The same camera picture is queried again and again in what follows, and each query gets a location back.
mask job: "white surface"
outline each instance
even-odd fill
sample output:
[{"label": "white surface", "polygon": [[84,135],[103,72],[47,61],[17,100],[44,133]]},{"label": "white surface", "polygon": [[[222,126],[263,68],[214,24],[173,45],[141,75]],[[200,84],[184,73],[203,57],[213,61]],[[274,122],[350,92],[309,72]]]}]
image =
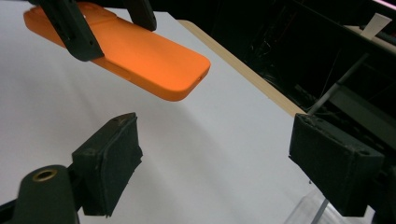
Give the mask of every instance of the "white surface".
[{"label": "white surface", "polygon": [[370,22],[367,24],[366,28],[364,28],[363,32],[361,32],[361,35],[371,40],[391,21],[391,18],[379,13],[375,13]]},{"label": "white surface", "polygon": [[[30,32],[30,5],[0,2],[0,203],[109,119],[136,112],[144,157],[113,217],[87,223],[282,223],[314,186],[288,158],[293,119],[167,13],[158,34],[212,67],[170,103]],[[114,9],[129,20],[126,10]]]}]

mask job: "metal rod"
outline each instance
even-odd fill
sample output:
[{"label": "metal rod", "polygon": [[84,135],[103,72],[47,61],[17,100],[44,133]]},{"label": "metal rod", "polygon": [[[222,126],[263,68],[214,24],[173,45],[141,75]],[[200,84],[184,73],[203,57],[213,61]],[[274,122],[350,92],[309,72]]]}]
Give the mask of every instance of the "metal rod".
[{"label": "metal rod", "polygon": [[329,204],[329,200],[324,199],[322,205],[320,206],[317,214],[314,217],[314,220],[312,220],[311,224],[318,224],[320,221],[320,218],[323,216],[324,210],[326,210],[327,205]]},{"label": "metal rod", "polygon": [[335,82],[326,93],[312,106],[312,108],[308,111],[308,115],[315,114],[323,105],[329,100],[340,88],[340,86],[356,71],[358,68],[366,61],[370,54],[364,53],[357,62],[355,62],[346,73]]}]

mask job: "white table surface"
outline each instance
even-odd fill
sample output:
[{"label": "white table surface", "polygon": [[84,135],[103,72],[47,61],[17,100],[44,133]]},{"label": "white table surface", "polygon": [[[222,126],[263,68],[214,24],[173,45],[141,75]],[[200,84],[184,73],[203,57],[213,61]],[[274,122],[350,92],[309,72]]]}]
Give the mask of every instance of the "white table surface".
[{"label": "white table surface", "polygon": [[0,203],[34,169],[68,166],[94,132],[129,112],[142,163],[112,217],[79,212],[81,223],[282,223],[314,189],[288,158],[293,118],[169,14],[156,13],[156,33],[212,62],[176,103],[30,32],[22,18],[30,7],[0,2]]}]

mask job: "screw hole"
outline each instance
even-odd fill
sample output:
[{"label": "screw hole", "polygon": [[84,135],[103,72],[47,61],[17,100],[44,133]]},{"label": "screw hole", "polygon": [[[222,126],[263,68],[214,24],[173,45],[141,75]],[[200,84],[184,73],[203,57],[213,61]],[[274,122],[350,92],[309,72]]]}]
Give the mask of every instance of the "screw hole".
[{"label": "screw hole", "polygon": [[43,170],[33,176],[35,182],[43,182],[56,176],[57,170]]}]

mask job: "orange object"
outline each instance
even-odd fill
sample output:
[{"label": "orange object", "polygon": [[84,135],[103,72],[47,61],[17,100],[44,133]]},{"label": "orange object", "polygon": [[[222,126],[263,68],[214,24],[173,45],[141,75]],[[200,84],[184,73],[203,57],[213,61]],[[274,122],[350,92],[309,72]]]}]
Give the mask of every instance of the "orange object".
[{"label": "orange object", "polygon": [[[184,99],[206,76],[210,61],[92,3],[78,3],[105,57],[92,60],[164,100]],[[26,26],[64,47],[41,7],[25,12]]]}]

